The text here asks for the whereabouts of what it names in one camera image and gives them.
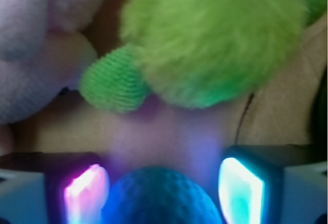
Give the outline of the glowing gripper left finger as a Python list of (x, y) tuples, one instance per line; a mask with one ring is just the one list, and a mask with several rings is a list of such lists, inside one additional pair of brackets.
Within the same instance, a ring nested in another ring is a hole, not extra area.
[(93, 152), (1, 156), (1, 223), (101, 223), (110, 179)]

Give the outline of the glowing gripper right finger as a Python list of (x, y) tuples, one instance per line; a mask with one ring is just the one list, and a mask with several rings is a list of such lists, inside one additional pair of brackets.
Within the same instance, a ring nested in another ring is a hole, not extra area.
[(327, 223), (327, 150), (231, 146), (219, 167), (218, 197), (226, 223)]

